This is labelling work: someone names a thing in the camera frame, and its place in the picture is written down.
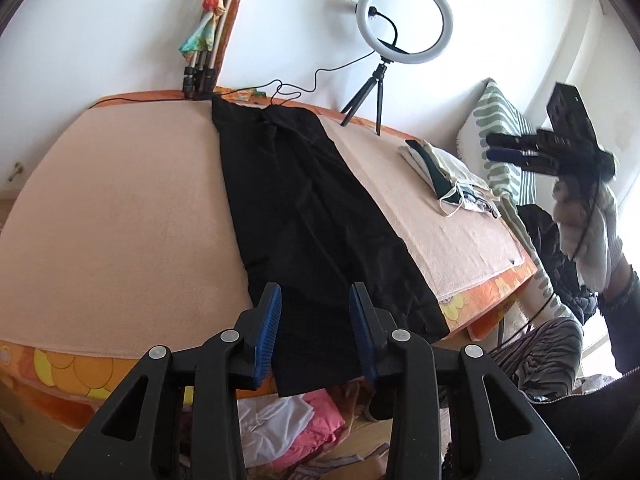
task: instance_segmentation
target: black sleeve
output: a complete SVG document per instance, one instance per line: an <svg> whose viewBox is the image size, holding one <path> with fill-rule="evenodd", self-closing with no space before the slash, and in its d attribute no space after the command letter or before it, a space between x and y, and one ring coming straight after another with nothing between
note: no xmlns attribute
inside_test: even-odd
<svg viewBox="0 0 640 480"><path fill-rule="evenodd" d="M618 371L626 374L640 367L640 283L633 269L628 285L616 298L605 302L600 296L600 312Z"/></svg>

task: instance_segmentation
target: black tripod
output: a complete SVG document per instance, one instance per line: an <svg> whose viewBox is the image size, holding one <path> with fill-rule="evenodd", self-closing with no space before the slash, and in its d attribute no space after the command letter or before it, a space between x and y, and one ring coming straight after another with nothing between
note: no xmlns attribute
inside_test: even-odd
<svg viewBox="0 0 640 480"><path fill-rule="evenodd" d="M360 105L364 102L364 99L368 97L368 95L373 90L373 87L378 84L378 108L376 110L376 134L380 135L380 124L382 124L382 97L385 91L383 80L385 78L386 67L389 63L393 63L384 57L380 58L382 63L378 65L378 68L373 71L371 77L367 80L364 85L358 90L356 95L351 98L351 101L342 109L341 114L346 114L340 126L346 126L351 122L353 116L360 108Z"/></svg>

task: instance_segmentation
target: green striped pillow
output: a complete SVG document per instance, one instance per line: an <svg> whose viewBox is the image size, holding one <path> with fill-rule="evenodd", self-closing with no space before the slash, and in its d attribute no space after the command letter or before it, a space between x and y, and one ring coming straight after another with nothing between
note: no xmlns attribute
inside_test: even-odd
<svg viewBox="0 0 640 480"><path fill-rule="evenodd" d="M527 135L535 133L523 115L502 94L493 79L488 79L482 97L458 133L458 155L466 166L498 196L508 194L517 205L536 201L533 173L513 164L492 162L486 158L486 136L490 133Z"/></svg>

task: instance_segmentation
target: white wall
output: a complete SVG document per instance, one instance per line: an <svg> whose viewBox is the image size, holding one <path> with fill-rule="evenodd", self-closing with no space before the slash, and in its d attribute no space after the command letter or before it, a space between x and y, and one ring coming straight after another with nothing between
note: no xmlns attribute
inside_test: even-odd
<svg viewBox="0 0 640 480"><path fill-rule="evenodd" d="M574 85L579 91L583 90L582 83L590 72L602 35L603 20L600 0L574 0L553 61L527 108L527 119L535 127L551 129L546 104L557 81ZM555 182L555 177L536 176L536 203L548 212L552 212L554 206L551 193Z"/></svg>
<svg viewBox="0 0 640 480"><path fill-rule="evenodd" d="M640 52L607 0L580 94L598 140L619 161L611 188L623 200L640 170Z"/></svg>
<svg viewBox="0 0 640 480"><path fill-rule="evenodd" d="M346 1L242 0L219 83L240 87L280 77L311 86L316 68L366 53ZM493 77L516 106L527 107L556 52L573 0L448 1L456 20L448 50L428 64L395 64L388 70L383 122L451 149L482 79ZM25 0L0 38L0 191L19 188L60 133L96 99L180 88L183 62L177 48L195 25L199 3ZM400 47L424 48L438 33L438 15L424 0L373 3L398 22ZM321 74L320 90L303 100L342 107L377 61ZM373 96L359 115L374 117ZM16 160L26 172L8 185L5 175Z"/></svg>

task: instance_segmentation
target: striped fabric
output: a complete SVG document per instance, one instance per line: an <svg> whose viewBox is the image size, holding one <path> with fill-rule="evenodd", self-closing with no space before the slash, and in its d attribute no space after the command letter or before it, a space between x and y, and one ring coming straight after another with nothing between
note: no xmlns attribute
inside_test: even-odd
<svg viewBox="0 0 640 480"><path fill-rule="evenodd" d="M472 113L478 128L482 163L487 172L487 180L501 192L511 195L517 205L533 204L536 201L536 183L534 174L522 171L513 164L492 162L486 158L486 136L490 133L509 135L534 134L535 129L505 98L493 79L489 79L484 94Z"/></svg>
<svg viewBox="0 0 640 480"><path fill-rule="evenodd" d="M582 327L570 317L551 319L489 355L529 399L558 399L574 389L582 355Z"/></svg>

